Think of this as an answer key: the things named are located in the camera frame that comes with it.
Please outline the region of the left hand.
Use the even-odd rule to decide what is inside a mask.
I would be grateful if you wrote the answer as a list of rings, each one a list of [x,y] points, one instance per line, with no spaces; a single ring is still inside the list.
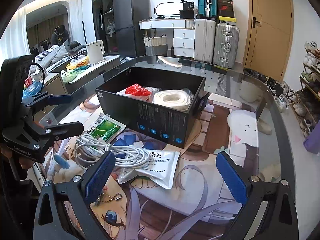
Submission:
[[[11,149],[7,148],[7,146],[1,144],[1,153],[6,156],[8,159],[17,159],[19,165],[22,169],[28,170],[33,166],[33,161],[30,159],[27,159],[25,157],[20,157],[18,154],[12,152]]]

